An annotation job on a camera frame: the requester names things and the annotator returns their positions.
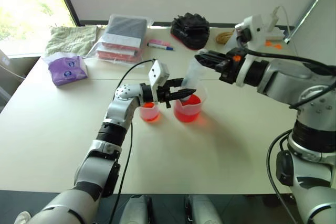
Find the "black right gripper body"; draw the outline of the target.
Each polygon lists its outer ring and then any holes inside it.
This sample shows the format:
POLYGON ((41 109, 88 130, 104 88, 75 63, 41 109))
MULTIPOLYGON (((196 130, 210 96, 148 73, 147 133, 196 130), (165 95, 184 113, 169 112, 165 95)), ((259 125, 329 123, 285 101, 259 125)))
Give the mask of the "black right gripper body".
POLYGON ((220 73, 220 80, 229 84, 236 82, 238 73, 245 61, 246 52, 241 48, 233 48, 226 54, 218 54, 219 63, 215 71, 220 73))

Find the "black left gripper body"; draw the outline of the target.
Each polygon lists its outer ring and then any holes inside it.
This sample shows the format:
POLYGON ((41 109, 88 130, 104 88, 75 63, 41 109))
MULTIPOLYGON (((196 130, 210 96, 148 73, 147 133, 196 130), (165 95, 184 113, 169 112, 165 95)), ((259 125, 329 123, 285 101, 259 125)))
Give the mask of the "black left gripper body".
POLYGON ((165 103, 166 108, 171 108, 171 101, 178 100, 179 96, 177 92, 171 92, 171 88, 176 88, 176 86, 172 84, 159 86, 157 89, 157 100, 160 103, 165 103))

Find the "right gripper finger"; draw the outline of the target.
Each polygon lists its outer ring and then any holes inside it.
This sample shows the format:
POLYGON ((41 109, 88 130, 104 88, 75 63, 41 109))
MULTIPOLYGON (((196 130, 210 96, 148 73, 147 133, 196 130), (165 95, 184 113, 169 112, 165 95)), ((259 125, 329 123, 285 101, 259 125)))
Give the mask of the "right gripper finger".
POLYGON ((206 68, 210 68, 213 70, 225 70, 225 68, 227 67, 227 61, 221 61, 221 62, 216 62, 216 61, 210 61, 210 60, 201 60, 199 61, 199 63, 206 67, 206 68))
POLYGON ((201 51, 201 52, 198 52, 196 55, 195 55, 195 59, 197 61, 224 61, 224 60, 227 60, 227 57, 225 54, 222 54, 222 53, 218 53, 218 52, 215 52, 215 51, 201 51))

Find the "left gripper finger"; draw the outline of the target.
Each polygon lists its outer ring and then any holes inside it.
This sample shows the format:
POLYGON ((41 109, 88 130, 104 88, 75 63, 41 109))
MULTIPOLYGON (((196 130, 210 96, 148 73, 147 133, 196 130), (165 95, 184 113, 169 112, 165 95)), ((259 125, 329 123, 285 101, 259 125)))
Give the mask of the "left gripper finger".
POLYGON ((185 99, 188 100, 189 96, 191 96, 195 92, 196 89, 190 89, 190 88, 180 89, 172 93, 172 100, 185 100, 185 99))
POLYGON ((175 78, 175 79, 170 79, 167 81, 167 86, 168 87, 180 87, 182 85, 184 78, 175 78))

